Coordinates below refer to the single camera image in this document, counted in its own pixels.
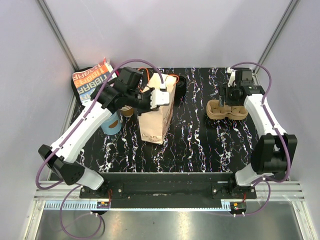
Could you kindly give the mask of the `stack of paper coffee cups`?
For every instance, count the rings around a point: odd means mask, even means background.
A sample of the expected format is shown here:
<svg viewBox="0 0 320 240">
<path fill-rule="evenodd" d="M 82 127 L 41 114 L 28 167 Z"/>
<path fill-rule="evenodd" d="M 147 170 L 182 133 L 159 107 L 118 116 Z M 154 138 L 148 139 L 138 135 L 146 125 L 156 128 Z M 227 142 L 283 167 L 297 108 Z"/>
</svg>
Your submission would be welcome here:
<svg viewBox="0 0 320 240">
<path fill-rule="evenodd" d="M 129 118 L 134 114 L 134 109 L 131 106 L 125 105 L 120 109 L 120 112 L 124 117 Z"/>
</svg>

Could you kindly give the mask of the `beige paper takeout bag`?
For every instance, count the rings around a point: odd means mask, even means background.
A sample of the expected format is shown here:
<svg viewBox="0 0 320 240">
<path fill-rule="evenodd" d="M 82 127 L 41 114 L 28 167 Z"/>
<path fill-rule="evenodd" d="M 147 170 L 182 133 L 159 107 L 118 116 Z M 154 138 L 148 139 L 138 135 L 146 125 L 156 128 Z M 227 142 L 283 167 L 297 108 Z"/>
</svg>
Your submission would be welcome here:
<svg viewBox="0 0 320 240">
<path fill-rule="evenodd" d="M 138 116 L 141 140 L 160 145 L 164 142 L 172 119 L 176 85 L 179 82 L 179 76 L 176 74 L 159 75 L 158 73 L 154 73 L 148 81 L 147 86 L 159 91 L 162 84 L 161 78 L 164 80 L 166 91 L 169 92 L 168 105 L 161 105 L 155 111 L 142 113 Z"/>
</svg>

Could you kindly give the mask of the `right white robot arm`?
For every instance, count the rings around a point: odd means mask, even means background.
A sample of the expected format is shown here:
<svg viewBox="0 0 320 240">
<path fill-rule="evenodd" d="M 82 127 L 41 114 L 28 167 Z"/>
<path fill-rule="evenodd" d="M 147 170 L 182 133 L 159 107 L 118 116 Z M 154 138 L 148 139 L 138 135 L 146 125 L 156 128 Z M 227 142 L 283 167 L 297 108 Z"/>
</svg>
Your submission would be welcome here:
<svg viewBox="0 0 320 240">
<path fill-rule="evenodd" d="M 284 173 L 283 180 L 287 180 L 298 140 L 278 123 L 269 107 L 267 92 L 255 84 L 250 68 L 228 68 L 227 75 L 228 82 L 219 86 L 219 105 L 244 107 L 259 136 L 250 163 L 237 171 L 235 181 L 227 185 L 228 195 L 236 199 L 244 194 L 245 186 L 259 180 L 275 181 L 275 174 Z"/>
</svg>

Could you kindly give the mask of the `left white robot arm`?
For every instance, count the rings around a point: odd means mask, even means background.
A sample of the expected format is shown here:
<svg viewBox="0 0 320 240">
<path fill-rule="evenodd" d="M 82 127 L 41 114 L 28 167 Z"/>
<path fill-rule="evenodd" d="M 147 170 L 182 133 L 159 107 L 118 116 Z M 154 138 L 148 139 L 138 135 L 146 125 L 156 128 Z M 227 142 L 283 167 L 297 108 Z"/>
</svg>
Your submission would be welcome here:
<svg viewBox="0 0 320 240">
<path fill-rule="evenodd" d="M 43 144 L 38 149 L 43 162 L 40 170 L 48 167 L 61 182 L 67 185 L 82 185 L 90 188 L 97 198 L 108 193 L 108 186 L 100 173 L 76 162 L 81 149 L 95 131 L 124 106 L 143 112 L 157 109 L 158 90 L 148 87 L 138 89 L 143 74 L 131 67 L 124 67 L 119 76 L 109 75 L 99 84 L 83 103 L 83 110 L 70 127 L 51 145 Z"/>
</svg>

